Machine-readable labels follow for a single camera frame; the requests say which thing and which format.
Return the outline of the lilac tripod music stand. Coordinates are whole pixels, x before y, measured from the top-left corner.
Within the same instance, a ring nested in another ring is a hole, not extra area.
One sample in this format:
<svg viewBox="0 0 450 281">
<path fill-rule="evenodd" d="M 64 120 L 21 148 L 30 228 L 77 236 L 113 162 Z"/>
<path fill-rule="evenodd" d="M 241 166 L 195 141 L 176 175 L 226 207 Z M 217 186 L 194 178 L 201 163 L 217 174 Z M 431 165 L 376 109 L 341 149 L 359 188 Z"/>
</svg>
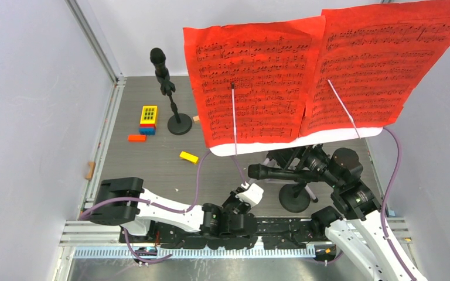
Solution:
<svg viewBox="0 0 450 281">
<path fill-rule="evenodd" d="M 264 147 L 264 151 L 267 153 L 271 150 L 285 149 L 285 148 L 296 148 L 292 144 L 286 145 L 273 145 L 268 144 Z M 363 166 L 359 161 L 357 153 L 348 148 L 336 149 L 332 156 L 329 156 L 329 171 L 336 178 L 335 183 L 326 183 L 333 188 L 333 194 L 331 198 L 336 203 L 342 205 L 350 205 L 354 203 L 355 205 L 366 203 L 374 199 L 374 195 L 371 193 L 369 188 L 361 181 L 361 173 L 363 171 Z M 268 167 L 279 168 L 274 160 L 269 160 L 266 157 L 265 163 Z M 300 171 L 298 169 L 283 169 L 283 170 L 294 170 Z M 317 198 L 311 189 L 308 187 L 308 183 L 312 182 L 295 182 L 290 181 L 290 184 L 303 183 L 306 184 L 305 189 L 311 197 L 311 202 L 317 202 Z"/>
</svg>

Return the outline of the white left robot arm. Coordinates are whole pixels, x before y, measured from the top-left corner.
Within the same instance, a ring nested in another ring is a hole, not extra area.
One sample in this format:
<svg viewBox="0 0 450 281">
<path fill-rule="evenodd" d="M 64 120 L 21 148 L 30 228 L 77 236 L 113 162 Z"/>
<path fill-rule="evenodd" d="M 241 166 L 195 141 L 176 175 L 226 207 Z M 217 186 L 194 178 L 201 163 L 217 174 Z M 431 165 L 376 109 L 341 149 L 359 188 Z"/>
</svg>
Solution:
<svg viewBox="0 0 450 281">
<path fill-rule="evenodd" d="M 209 238 L 234 238 L 257 231 L 250 210 L 263 198 L 257 184 L 243 183 L 222 205 L 187 205 L 163 198 L 143 187 L 138 177 L 103 180 L 94 205 L 82 217 L 100 225 L 119 225 L 142 242 L 155 238 L 155 223 Z"/>
</svg>

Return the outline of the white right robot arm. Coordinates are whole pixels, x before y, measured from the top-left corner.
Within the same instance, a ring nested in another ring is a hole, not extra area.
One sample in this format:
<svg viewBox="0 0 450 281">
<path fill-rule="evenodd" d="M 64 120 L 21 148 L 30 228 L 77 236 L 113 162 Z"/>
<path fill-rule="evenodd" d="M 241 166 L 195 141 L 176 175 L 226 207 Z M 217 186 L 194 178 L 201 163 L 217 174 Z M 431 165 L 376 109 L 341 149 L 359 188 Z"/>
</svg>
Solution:
<svg viewBox="0 0 450 281">
<path fill-rule="evenodd" d="M 291 180 L 279 200 L 284 209 L 300 213 L 295 199 L 311 182 L 324 182 L 332 188 L 333 204 L 311 215 L 308 224 L 318 240 L 333 242 L 370 280 L 426 280 L 400 246 L 385 217 L 385 208 L 361 180 L 363 165 L 358 154 L 339 148 L 332 155 L 323 146 L 271 150 L 267 159 L 278 167 L 251 165 L 250 178 Z"/>
</svg>

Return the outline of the black microphone plain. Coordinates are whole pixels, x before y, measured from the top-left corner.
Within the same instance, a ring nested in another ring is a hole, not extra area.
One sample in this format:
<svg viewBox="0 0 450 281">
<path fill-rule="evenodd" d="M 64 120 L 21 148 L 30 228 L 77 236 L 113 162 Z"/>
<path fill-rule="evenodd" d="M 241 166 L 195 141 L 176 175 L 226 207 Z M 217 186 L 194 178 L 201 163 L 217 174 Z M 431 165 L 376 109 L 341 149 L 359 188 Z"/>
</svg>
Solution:
<svg viewBox="0 0 450 281">
<path fill-rule="evenodd" d="M 268 167 L 262 164 L 249 165 L 248 177 L 257 180 L 277 179 L 291 180 L 295 182 L 319 182 L 322 181 L 320 175 L 309 170 L 282 170 L 280 168 Z"/>
</svg>

